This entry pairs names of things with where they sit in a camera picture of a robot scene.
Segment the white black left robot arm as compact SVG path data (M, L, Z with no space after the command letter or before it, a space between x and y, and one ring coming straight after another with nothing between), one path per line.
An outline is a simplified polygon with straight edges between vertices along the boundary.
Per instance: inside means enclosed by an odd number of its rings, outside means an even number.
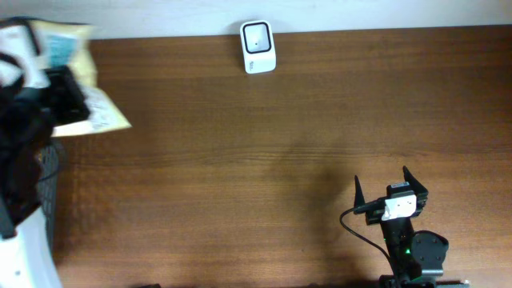
M26 18L1 22L1 285L60 287L39 184L55 178L40 159L58 124L90 115L68 66L41 68L42 50Z

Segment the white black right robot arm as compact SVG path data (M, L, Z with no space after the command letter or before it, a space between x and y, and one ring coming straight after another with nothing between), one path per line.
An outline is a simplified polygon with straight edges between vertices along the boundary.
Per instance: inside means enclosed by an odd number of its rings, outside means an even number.
M388 185L386 195L371 202L364 199L359 179L354 179L354 207L350 212L363 214L368 226L381 227L386 244L381 252L392 270L391 275L382 275L378 284L380 287L469 287L468 282L438 280L444 275L449 242L435 232L413 228L411 219L425 208L429 191L407 167L402 171L404 180Z

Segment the yellow blue chip bag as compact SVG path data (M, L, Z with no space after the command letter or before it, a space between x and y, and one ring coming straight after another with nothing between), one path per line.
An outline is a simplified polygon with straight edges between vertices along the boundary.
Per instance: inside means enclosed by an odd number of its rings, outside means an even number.
M131 128L128 119L97 85L98 71L89 50L94 27L42 19L31 19L29 24L41 47L40 67L67 66L84 93L90 111L85 120L56 126L53 136L100 134Z

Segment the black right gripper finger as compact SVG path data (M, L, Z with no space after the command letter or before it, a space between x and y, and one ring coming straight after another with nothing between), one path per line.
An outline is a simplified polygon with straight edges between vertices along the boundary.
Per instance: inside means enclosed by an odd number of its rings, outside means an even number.
M427 196L428 189L416 179L406 166L402 167L404 180L410 184L411 189L417 196Z
M355 196L354 196L354 214L361 214L362 208L366 204L364 199L364 195L362 192L362 187L357 175L354 176L354 185L355 185Z

